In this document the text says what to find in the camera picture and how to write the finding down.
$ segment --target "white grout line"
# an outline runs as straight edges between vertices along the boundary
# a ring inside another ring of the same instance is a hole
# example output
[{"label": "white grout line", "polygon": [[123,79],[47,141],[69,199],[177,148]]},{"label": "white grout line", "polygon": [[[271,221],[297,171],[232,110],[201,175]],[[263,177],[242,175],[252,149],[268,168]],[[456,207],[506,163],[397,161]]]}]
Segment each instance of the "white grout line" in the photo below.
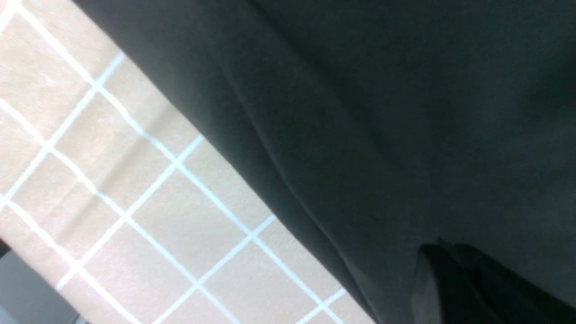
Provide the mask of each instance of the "white grout line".
[{"label": "white grout line", "polygon": [[[202,141],[204,140],[204,137],[199,135],[193,142],[192,144],[190,144],[183,152],[182,154],[178,157],[178,161],[182,161],[184,160],[187,156],[189,156],[197,147],[198,145],[200,145],[200,143],[202,143]],[[66,275],[60,279],[60,281],[58,282],[58,284],[56,285],[56,290],[60,291],[67,283],[68,281],[72,278],[72,276],[74,275],[75,272],[78,271],[79,268],[83,267],[84,264],[87,263],[88,260],[91,259],[91,257],[93,257],[96,252],[98,252],[98,250],[100,248],[102,248],[102,246],[104,246],[104,244],[106,244],[106,242],[110,239],[110,237],[112,237],[112,235],[118,230],[120,229],[120,227],[130,218],[132,217],[132,215],[136,212],[136,210],[138,210],[138,208],[140,208],[144,202],[146,202],[146,200],[148,198],[150,198],[152,196],[152,194],[154,192],[156,192],[156,190],[172,175],[172,173],[174,172],[174,170],[176,169],[176,165],[172,164],[170,165],[166,170],[164,170],[164,172],[159,175],[156,180],[150,185],[150,187],[138,198],[138,200],[136,200],[129,208],[126,212],[122,211],[120,213],[121,217],[120,219],[118,219],[116,221],[116,223],[114,223],[113,226],[111,226],[106,233],[94,244],[94,246],[92,246],[92,248],[90,248],[90,250],[88,250],[88,252],[82,257],[82,259],[80,259],[78,261],[77,267],[76,268],[72,268],[68,271],[68,273],[66,273]]]},{"label": "white grout line", "polygon": [[[60,245],[56,244],[50,234],[46,233],[38,223],[34,221],[32,216],[30,216],[24,209],[20,206],[16,205],[14,202],[9,201],[6,199],[5,196],[0,195],[0,199],[3,200],[3,203],[10,207],[24,222],[30,227],[30,229],[36,233],[40,238],[44,240],[46,245],[50,248],[54,249],[56,253],[58,253],[66,263],[70,266],[74,266],[76,264],[76,260]],[[108,302],[116,311],[118,311],[121,315],[123,315],[129,322],[132,324],[141,324],[139,320],[137,320],[130,312],[128,312],[118,301],[112,297],[95,279],[92,277],[86,270],[81,270],[78,273],[96,292],[102,296],[106,302]]]},{"label": "white grout line", "polygon": [[60,56],[74,69],[80,76],[84,79],[84,81],[88,82],[91,85],[94,85],[94,79],[90,76],[90,73],[86,71],[76,59],[72,57],[72,55],[68,52],[68,50],[62,45],[49,31],[46,30],[42,23],[34,17],[28,10],[24,9],[23,6],[19,6],[18,13],[26,19],[26,21],[34,27],[38,33],[46,39],[46,41],[60,54]]},{"label": "white grout line", "polygon": [[8,0],[4,10],[0,14],[0,35],[16,15],[16,11],[18,11],[21,3],[22,0]]},{"label": "white grout line", "polygon": [[[301,320],[299,320],[298,322],[296,322],[296,324],[306,324],[308,323],[309,320],[311,320],[312,318],[314,318],[316,315],[318,315],[320,312],[325,311],[326,309],[328,309],[328,307],[335,302],[336,300],[338,300],[338,298],[344,296],[344,294],[346,293],[346,290],[344,288],[338,290],[336,293],[334,293],[334,295],[330,296],[328,299],[326,299],[321,305],[318,305],[318,307],[314,308],[314,310],[312,310],[310,313],[308,313],[306,316],[304,316]],[[336,321],[337,324],[343,324],[342,321],[340,319],[338,319],[338,321]]]},{"label": "white grout line", "polygon": [[[122,60],[124,59],[124,54],[118,54],[112,62],[108,65],[108,67],[104,70],[102,75],[96,81],[96,85],[102,85],[108,81],[110,75],[118,68]],[[48,140],[46,146],[43,146],[40,152],[32,159],[26,170],[18,177],[14,185],[8,190],[6,193],[6,198],[8,200],[12,199],[12,197],[18,192],[20,187],[28,180],[28,178],[34,173],[34,171],[38,168],[38,166],[42,163],[50,148],[55,146],[56,143],[64,136],[64,133],[68,130],[68,128],[74,123],[74,121],[82,114],[84,109],[88,106],[94,95],[96,94],[96,88],[93,86],[91,87],[84,97],[78,102],[78,104],[74,107],[70,115],[64,120],[62,125],[57,129],[57,131],[52,135],[52,137]],[[36,141],[41,139],[40,134],[36,129],[22,116],[18,113],[14,108],[12,108],[7,102],[0,99],[0,106],[6,110],[13,118],[15,118],[25,129],[30,133]],[[4,204],[0,203],[0,212],[4,209]]]},{"label": "white grout line", "polygon": [[276,216],[270,215],[266,220],[262,222],[250,235],[246,236],[240,243],[234,246],[230,252],[228,252],[220,261],[218,261],[208,272],[198,280],[188,291],[186,291],[177,301],[175,301],[156,321],[152,324],[162,323],[170,314],[172,314],[180,305],[182,305],[192,294],[199,288],[199,285],[203,285],[210,277],[216,274],[228,261],[236,256],[244,247],[248,245],[258,234],[265,230],[272,222],[276,220]]}]

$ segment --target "cloth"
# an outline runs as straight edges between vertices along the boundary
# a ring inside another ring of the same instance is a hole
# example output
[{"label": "cloth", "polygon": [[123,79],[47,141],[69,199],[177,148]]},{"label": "cloth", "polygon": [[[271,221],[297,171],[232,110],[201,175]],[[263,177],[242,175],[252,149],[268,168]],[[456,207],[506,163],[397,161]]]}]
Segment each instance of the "cloth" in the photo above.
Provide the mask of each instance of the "cloth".
[{"label": "cloth", "polygon": [[77,4],[377,322],[438,236],[576,305],[573,2]]}]

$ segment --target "black object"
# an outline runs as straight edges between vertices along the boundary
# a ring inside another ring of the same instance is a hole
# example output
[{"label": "black object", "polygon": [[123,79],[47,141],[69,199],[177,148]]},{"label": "black object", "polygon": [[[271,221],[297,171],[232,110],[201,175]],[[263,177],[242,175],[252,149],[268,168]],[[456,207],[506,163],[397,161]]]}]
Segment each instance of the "black object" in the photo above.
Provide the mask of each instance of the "black object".
[{"label": "black object", "polygon": [[3,240],[0,240],[0,259],[8,252],[10,252],[10,248],[8,245],[6,245],[6,243],[4,243]]},{"label": "black object", "polygon": [[416,324],[569,324],[576,310],[474,247],[420,247],[412,293]]},{"label": "black object", "polygon": [[76,0],[377,322],[419,246],[576,304],[573,0]]}]

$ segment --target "gray surface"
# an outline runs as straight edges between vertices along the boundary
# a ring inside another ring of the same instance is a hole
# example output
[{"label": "gray surface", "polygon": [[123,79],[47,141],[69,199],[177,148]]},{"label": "gray surface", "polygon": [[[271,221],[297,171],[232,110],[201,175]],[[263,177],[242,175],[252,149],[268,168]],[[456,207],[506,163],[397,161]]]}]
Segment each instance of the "gray surface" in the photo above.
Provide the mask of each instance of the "gray surface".
[{"label": "gray surface", "polygon": [[15,253],[0,259],[0,307],[18,324],[70,324],[78,314]]}]

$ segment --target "dark green fabric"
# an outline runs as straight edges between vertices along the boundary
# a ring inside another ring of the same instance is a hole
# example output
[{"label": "dark green fabric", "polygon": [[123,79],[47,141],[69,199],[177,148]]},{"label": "dark green fabric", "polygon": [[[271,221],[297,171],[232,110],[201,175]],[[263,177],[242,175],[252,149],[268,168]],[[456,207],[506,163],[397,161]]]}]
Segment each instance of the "dark green fabric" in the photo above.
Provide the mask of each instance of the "dark green fabric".
[{"label": "dark green fabric", "polygon": [[567,0],[77,0],[377,321],[418,247],[576,305]]}]

